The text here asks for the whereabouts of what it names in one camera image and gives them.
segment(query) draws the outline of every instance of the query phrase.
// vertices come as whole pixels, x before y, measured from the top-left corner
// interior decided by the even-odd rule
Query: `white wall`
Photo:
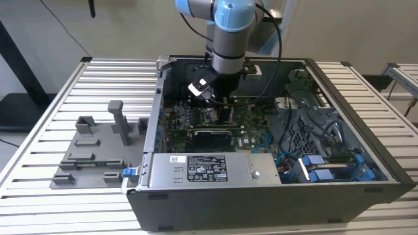
[[[418,63],[418,0],[298,0],[284,55],[348,61],[362,74]]]
[[[93,57],[204,51],[205,42],[183,23],[175,0],[96,0],[95,19],[87,0],[44,1]],[[283,56],[350,61],[367,74],[379,74],[387,62],[418,63],[416,12],[418,0],[298,0]],[[0,0],[0,20],[45,91],[57,92],[83,50],[39,0]],[[189,21],[205,31],[204,21]],[[0,82],[0,92],[16,88],[13,75]]]
[[[93,57],[156,58],[201,54],[204,40],[187,28],[173,0],[44,0]],[[47,92],[57,92],[85,56],[39,0],[1,0],[0,20]],[[200,32],[205,22],[189,19]],[[13,77],[1,78],[11,89]]]

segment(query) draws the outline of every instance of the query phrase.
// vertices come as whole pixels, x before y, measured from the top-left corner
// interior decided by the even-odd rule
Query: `black cable on floor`
[[[9,145],[12,145],[12,146],[15,146],[15,147],[17,147],[17,148],[20,147],[19,145],[16,145],[16,144],[13,144],[13,143],[11,143],[11,142],[6,142],[6,141],[4,141],[4,140],[1,140],[1,139],[0,139],[0,142],[2,142],[2,143],[5,143],[5,144],[9,144]]]
[[[87,52],[87,50],[84,49],[84,47],[81,46],[81,44],[79,43],[79,41],[72,37],[72,35],[71,35],[71,33],[68,32],[68,30],[67,30],[64,24],[63,24],[61,21],[59,20],[57,16],[53,14],[52,10],[49,9],[49,7],[48,7],[47,4],[44,3],[44,1],[43,1],[43,0],[39,0],[39,1],[40,1],[41,4],[45,6],[47,10],[51,12],[51,14],[53,15],[55,19],[57,19],[57,21],[59,21],[60,25],[63,26],[63,28],[64,28],[64,30],[65,30],[68,36],[72,38],[72,40],[76,42],[76,44],[79,44],[79,46],[80,46],[80,48],[83,49],[83,51],[85,52],[85,54],[87,54],[88,56],[91,56],[89,53]]]
[[[395,85],[396,85],[396,82],[394,82],[394,84],[391,86],[391,89],[390,89],[390,92],[388,92],[388,96],[387,96],[387,101],[390,100],[391,92],[392,92],[392,89],[394,89]]]
[[[406,110],[404,115],[403,115],[404,117],[407,116],[407,114],[410,114],[410,110],[411,110],[411,108],[412,108],[411,106],[410,106],[410,107],[407,107],[407,110]]]

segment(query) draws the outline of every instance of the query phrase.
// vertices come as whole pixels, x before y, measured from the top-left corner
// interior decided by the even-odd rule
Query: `robotic arm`
[[[208,21],[207,50],[212,53],[207,76],[188,85],[207,102],[228,102],[244,70],[250,34],[262,21],[262,0],[176,0],[179,12]]]

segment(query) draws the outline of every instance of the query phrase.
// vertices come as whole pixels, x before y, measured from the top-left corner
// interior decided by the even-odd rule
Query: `black stand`
[[[0,101],[0,131],[29,132],[55,94],[48,95],[0,21],[0,54],[27,94],[11,93]]]

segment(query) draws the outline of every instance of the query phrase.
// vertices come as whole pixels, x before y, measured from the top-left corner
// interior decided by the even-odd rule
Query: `motherboard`
[[[252,151],[276,155],[278,146],[268,129],[268,115],[275,112],[272,99],[232,107],[224,121],[219,121],[218,112],[196,100],[179,101],[164,108],[168,152]]]

